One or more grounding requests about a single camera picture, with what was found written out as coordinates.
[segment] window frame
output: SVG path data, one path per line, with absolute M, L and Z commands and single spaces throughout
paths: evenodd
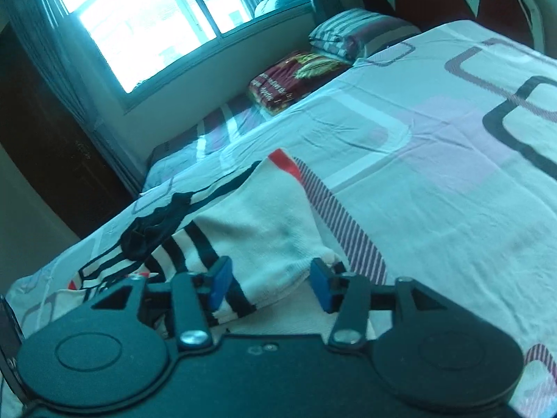
M 115 73 L 110 68 L 108 61 L 102 55 L 102 52 L 96 42 L 90 36 L 87 29 L 79 19 L 81 11 L 76 10 L 73 13 L 69 13 L 63 3 L 63 0 L 52 0 L 60 11 L 60 15 L 62 17 L 60 24 L 69 25 L 69 28 L 73 33 L 75 33 L 76 40 L 80 44 L 81 50 L 83 50 L 84 54 L 90 55 L 97 74 L 99 74 L 108 83 L 110 89 L 114 91 L 113 94 L 115 94 L 115 97 L 118 99 L 118 102 L 121 104 L 125 113 L 128 113 L 133 108 L 136 108 L 143 101 L 147 100 L 150 96 L 188 70 L 194 68 L 223 50 L 232 47 L 235 44 L 256 35 L 257 33 L 268 30 L 273 26 L 314 12 L 311 0 L 302 3 L 293 3 L 256 17 L 226 33 L 221 33 L 205 1 L 195 1 L 199 5 L 199 8 L 203 12 L 204 16 L 207 18 L 207 21 L 213 29 L 216 37 L 205 42 L 200 47 L 183 57 L 180 57 L 172 64 L 169 64 L 164 69 L 156 73 L 154 76 L 146 79 L 143 83 L 136 86 L 131 92 L 127 93 Z

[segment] red stripe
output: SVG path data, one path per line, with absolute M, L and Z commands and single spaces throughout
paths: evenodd
M 302 183 L 302 175 L 300 174 L 300 169 L 294 163 L 294 161 L 288 157 L 282 149 L 277 149 L 275 152 L 269 155 L 271 162 L 277 165 L 281 170 L 286 171 L 286 173 L 291 174 L 296 178 L 296 180 Z

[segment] metal screw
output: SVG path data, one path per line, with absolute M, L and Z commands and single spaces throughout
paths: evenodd
M 185 346 L 199 347 L 204 345 L 209 339 L 209 335 L 202 330 L 190 330 L 180 335 L 180 341 Z
M 360 342 L 361 338 L 362 336 L 360 332 L 357 332 L 356 330 L 338 330 L 332 336 L 335 343 L 347 344 L 350 346 Z

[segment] bed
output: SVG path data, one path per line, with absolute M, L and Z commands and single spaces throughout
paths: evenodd
M 83 300 L 68 290 L 138 216 L 277 148 L 296 158 L 325 245 L 376 284 L 410 276 L 511 334 L 525 354 L 511 405 L 557 412 L 557 62 L 472 20 L 364 60 L 151 188 L 8 300 L 29 335 Z M 215 332 L 321 333 L 307 282 Z M 369 337 L 390 319 L 370 313 Z M 2 418 L 19 410 L 4 389 Z
M 270 118 L 269 113 L 246 93 L 239 94 L 205 116 L 196 126 L 154 149 L 143 191 L 163 184 Z

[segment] blue gripper pad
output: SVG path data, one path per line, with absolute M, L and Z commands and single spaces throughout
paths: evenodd
M 221 257 L 211 270 L 216 269 L 217 273 L 213 277 L 211 294 L 209 295 L 209 310 L 216 311 L 221 306 L 225 295 L 232 284 L 232 259 L 228 256 Z
M 316 258 L 311 261 L 311 289 L 313 289 L 315 296 L 325 312 L 332 312 L 332 294 L 329 286 L 329 279 L 333 276 L 332 271 L 321 259 Z

